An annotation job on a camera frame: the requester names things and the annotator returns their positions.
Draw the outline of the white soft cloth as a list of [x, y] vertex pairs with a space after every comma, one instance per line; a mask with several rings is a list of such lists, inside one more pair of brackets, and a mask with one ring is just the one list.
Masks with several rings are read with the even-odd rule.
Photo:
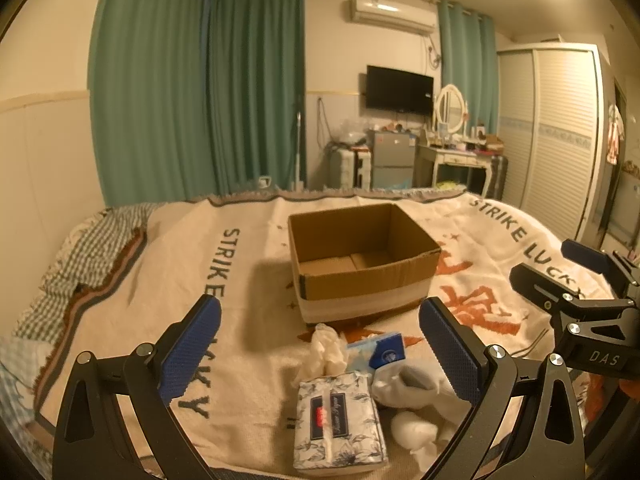
[[388, 408], [420, 411], [434, 408], [448, 422], [462, 422], [471, 403], [460, 399], [436, 361], [404, 359], [378, 368], [371, 393]]

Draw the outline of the cream printed blanket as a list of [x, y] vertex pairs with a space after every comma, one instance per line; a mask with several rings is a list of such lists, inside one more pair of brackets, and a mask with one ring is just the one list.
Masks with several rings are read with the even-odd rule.
[[295, 297], [288, 218], [383, 204], [401, 208], [442, 248], [428, 292], [484, 341], [520, 356], [548, 353], [553, 336], [548, 316], [512, 289], [514, 266], [528, 263], [582, 298], [610, 296], [605, 280], [566, 260], [536, 219], [457, 190], [244, 193], [159, 206], [135, 226], [134, 210], [117, 208], [70, 244], [70, 261], [86, 275], [35, 381], [28, 432], [52, 448], [79, 352], [126, 353], [211, 294], [221, 303], [220, 329], [172, 408], [210, 464], [290, 474], [293, 380], [314, 330]]

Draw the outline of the white dressing table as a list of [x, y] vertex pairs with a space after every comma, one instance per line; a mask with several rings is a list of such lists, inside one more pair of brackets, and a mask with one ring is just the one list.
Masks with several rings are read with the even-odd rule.
[[489, 198], [497, 175], [492, 164], [493, 159], [494, 155], [490, 153], [448, 150], [419, 143], [416, 146], [412, 184], [415, 188], [436, 188], [439, 171], [445, 166], [465, 168], [469, 171], [483, 170], [485, 179], [480, 195]]

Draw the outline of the checkered bedsheet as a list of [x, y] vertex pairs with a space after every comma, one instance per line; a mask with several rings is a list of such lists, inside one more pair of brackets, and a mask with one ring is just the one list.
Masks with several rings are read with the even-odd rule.
[[157, 208], [151, 203], [108, 208], [73, 228], [13, 332], [1, 338], [1, 421], [41, 469], [50, 467], [51, 452], [28, 425], [36, 420], [44, 376], [73, 336], [87, 301], [115, 290], [117, 274], [136, 261]]

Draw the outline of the blue tissue pack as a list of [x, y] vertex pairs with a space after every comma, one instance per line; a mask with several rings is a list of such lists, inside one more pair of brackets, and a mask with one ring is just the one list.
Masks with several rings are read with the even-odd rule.
[[348, 372], [373, 374], [378, 368], [406, 358], [400, 333], [375, 335], [347, 346]]

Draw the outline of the open cardboard box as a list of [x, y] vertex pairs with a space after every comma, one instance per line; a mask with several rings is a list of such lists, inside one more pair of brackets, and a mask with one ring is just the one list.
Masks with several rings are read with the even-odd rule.
[[294, 287], [307, 324], [396, 311], [424, 298], [442, 252], [399, 205], [327, 209], [288, 218]]

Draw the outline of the grey mini fridge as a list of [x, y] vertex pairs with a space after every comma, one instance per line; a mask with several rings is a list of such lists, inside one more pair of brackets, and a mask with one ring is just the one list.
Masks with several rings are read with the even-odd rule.
[[412, 187], [416, 138], [407, 133], [373, 131], [370, 133], [372, 151], [372, 188], [405, 190]]

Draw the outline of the oval vanity mirror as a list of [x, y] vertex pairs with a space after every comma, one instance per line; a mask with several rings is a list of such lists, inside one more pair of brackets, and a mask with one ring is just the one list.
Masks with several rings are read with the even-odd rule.
[[468, 114], [468, 107], [457, 86], [454, 84], [443, 86], [434, 107], [439, 132], [454, 134], [462, 130]]

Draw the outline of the floral tissue pack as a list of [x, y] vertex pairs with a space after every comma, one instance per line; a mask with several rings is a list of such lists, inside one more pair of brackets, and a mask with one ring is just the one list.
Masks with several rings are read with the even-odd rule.
[[348, 372], [301, 382], [293, 468], [306, 476], [359, 474], [388, 463], [370, 375]]

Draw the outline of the crumpled white tissue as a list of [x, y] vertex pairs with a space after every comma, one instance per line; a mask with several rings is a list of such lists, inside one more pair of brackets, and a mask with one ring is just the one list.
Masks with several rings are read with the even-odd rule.
[[348, 367], [347, 342], [333, 327], [320, 323], [311, 336], [308, 356], [292, 382], [297, 387], [319, 377], [337, 376]]

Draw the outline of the green curtain right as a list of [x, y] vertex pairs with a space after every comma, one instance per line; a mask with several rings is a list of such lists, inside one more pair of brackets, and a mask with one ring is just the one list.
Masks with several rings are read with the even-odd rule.
[[454, 84], [469, 107], [469, 126], [495, 133], [498, 125], [499, 72], [494, 20], [460, 3], [438, 5], [442, 84]]

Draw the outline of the green curtain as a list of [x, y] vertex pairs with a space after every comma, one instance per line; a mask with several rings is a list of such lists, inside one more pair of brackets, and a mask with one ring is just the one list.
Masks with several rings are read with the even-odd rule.
[[110, 206], [304, 180], [304, 0], [99, 0], [94, 154]]
[[438, 5], [442, 84], [454, 84], [469, 107], [469, 126], [495, 133], [498, 125], [499, 72], [494, 20], [460, 3]]

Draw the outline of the white air conditioner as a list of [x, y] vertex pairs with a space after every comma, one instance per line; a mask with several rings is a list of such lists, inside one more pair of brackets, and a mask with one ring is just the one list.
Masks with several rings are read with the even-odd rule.
[[436, 32], [437, 13], [387, 0], [350, 0], [352, 20], [429, 35]]

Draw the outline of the green curtain left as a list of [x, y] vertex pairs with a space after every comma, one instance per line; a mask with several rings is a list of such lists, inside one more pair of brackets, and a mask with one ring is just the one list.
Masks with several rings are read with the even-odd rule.
[[110, 206], [304, 180], [304, 0], [99, 0], [94, 154]]

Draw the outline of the black wall television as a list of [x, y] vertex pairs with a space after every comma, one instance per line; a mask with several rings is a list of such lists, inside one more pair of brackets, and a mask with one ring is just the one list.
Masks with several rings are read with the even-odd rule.
[[372, 110], [431, 115], [434, 107], [434, 78], [405, 70], [368, 65], [364, 102]]

